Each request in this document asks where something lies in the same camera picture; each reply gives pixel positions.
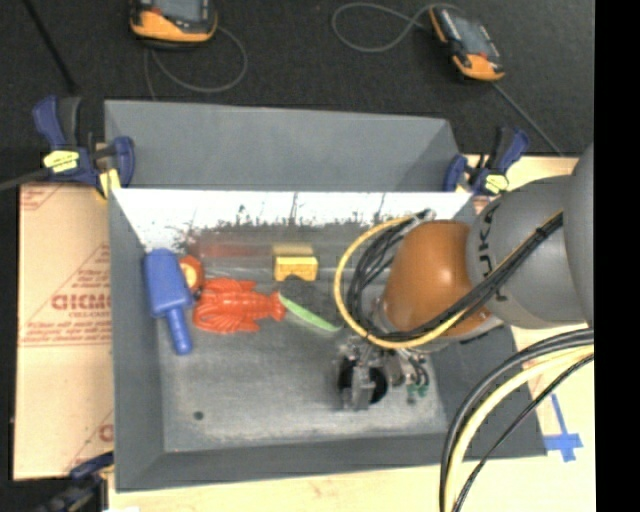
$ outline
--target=black cable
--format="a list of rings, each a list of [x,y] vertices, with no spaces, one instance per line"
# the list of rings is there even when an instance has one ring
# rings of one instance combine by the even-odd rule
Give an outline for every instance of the black cable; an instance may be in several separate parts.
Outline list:
[[[577,329],[568,333],[559,334],[546,338],[538,343],[535,343],[528,348],[514,354],[497,368],[491,371],[476,387],[469,392],[467,397],[463,400],[462,404],[458,408],[455,417],[449,426],[449,431],[445,438],[444,447],[442,450],[442,458],[440,464],[440,509],[444,511],[444,492],[446,486],[447,473],[449,470],[449,463],[453,448],[458,440],[458,435],[462,430],[469,413],[476,408],[476,406],[482,401],[485,395],[493,390],[496,386],[496,382],[505,376],[508,372],[514,368],[519,368],[523,364],[535,359],[536,357],[552,354],[559,350],[578,348],[586,345],[593,344],[594,332],[593,328]]]
[[[365,288],[371,284],[373,279],[390,266],[393,257],[385,260],[384,255],[393,245],[397,244],[404,237],[405,228],[411,222],[413,222],[413,219],[391,226],[367,247],[356,264],[345,298],[345,306],[349,314],[362,328],[381,339],[391,342],[402,342],[414,339],[437,328],[443,322],[446,322],[462,311],[464,311],[464,314],[456,321],[456,324],[474,314],[493,297],[498,289],[513,275],[520,265],[522,265],[526,258],[532,254],[544,240],[562,226],[563,215],[562,212],[559,212],[549,218],[542,226],[531,233],[531,235],[506,258],[499,268],[436,317],[415,329],[386,332],[364,313],[361,298]]]
[[[65,64],[64,60],[58,53],[58,49],[56,48],[56,45],[53,43],[53,40],[51,39],[51,36],[49,35],[47,28],[44,26],[44,23],[42,23],[42,20],[40,19],[40,16],[38,15],[38,12],[36,11],[35,7],[33,7],[31,0],[22,0],[22,4],[25,6],[27,11],[29,12],[29,16],[31,16],[31,19],[33,20],[36,27],[38,28],[38,32],[40,32],[40,36],[44,40],[45,44],[47,45],[47,48],[49,49],[49,52],[53,56],[53,60],[55,60],[56,65],[58,66],[58,69],[60,70],[60,73],[64,78],[69,94],[71,95],[77,94],[80,87],[72,78],[71,73],[67,68],[67,65]]]
[[[145,48],[145,52],[144,52],[144,56],[143,56],[143,58],[144,58],[144,77],[145,77],[145,82],[147,84],[147,88],[149,89],[149,94],[151,95],[151,98],[153,100],[156,100],[157,97],[156,97],[155,90],[153,89],[153,85],[151,83],[151,74],[150,74],[150,71],[149,71],[149,55],[153,59],[154,64],[156,66],[158,66],[158,69],[169,80],[171,80],[176,85],[179,85],[180,87],[182,87],[184,89],[187,89],[189,91],[192,91],[192,92],[197,92],[197,93],[202,93],[202,94],[216,94],[216,93],[228,91],[229,89],[235,87],[238,83],[240,83],[242,81],[242,79],[247,74],[247,70],[249,68],[249,57],[247,56],[247,51],[245,50],[245,47],[242,44],[242,42],[235,35],[233,35],[229,30],[227,30],[227,29],[225,29],[223,27],[220,27],[220,26],[218,27],[217,30],[219,30],[220,32],[225,34],[229,39],[231,39],[231,41],[233,41],[233,43],[238,47],[238,49],[240,50],[240,54],[242,55],[242,69],[240,70],[240,73],[238,73],[236,78],[234,78],[233,80],[231,80],[230,82],[228,82],[226,84],[215,86],[215,87],[202,87],[202,86],[198,86],[198,85],[193,85],[193,84],[190,84],[188,82],[185,82],[185,81],[179,79],[173,73],[171,73],[167,69],[167,67],[164,65],[164,63],[160,60],[160,58],[158,57],[158,54],[157,54],[156,51],[154,51],[151,48]]]
[[[513,423],[511,423],[511,425],[509,425],[507,430],[504,431],[500,438],[498,438],[495,444],[489,449],[489,451],[487,451],[487,453],[482,457],[482,459],[480,459],[480,462],[478,462],[476,467],[473,469],[473,471],[465,481],[464,486],[460,490],[460,494],[456,499],[452,512],[460,511],[465,499],[467,498],[467,495],[469,494],[469,491],[471,490],[471,486],[475,482],[476,478],[480,474],[480,471],[485,466],[493,452],[495,452],[495,450],[497,450],[502,445],[502,443],[504,443],[509,438],[509,436],[513,432],[515,432],[515,430],[524,422],[524,420],[526,420],[531,415],[531,413],[542,403],[542,401],[547,396],[549,396],[560,384],[562,384],[562,382],[564,382],[567,378],[569,378],[569,376],[571,376],[586,364],[591,363],[594,358],[594,355],[587,356],[571,367],[567,368],[564,372],[558,375],[558,377],[556,377],[551,384],[544,388],[544,390],[525,409],[522,410],[518,417],[513,421]]]

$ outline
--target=orange device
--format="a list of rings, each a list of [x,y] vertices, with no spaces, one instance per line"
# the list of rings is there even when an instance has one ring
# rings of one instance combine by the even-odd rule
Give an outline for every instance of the orange device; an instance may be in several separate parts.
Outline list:
[[[429,19],[463,77],[493,82],[504,76],[500,54],[484,26],[453,7],[432,7]]]
[[[218,12],[212,0],[131,0],[129,25],[151,46],[198,46],[216,31]]]

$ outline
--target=red plastic toy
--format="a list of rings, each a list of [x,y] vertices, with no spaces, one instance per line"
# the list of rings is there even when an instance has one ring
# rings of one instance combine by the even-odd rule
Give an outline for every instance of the red plastic toy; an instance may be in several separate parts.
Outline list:
[[[284,318],[285,307],[277,291],[265,295],[253,291],[255,281],[237,281],[218,277],[205,281],[202,295],[193,310],[196,327],[218,334],[237,331],[259,331],[255,322],[271,316],[278,322]]]

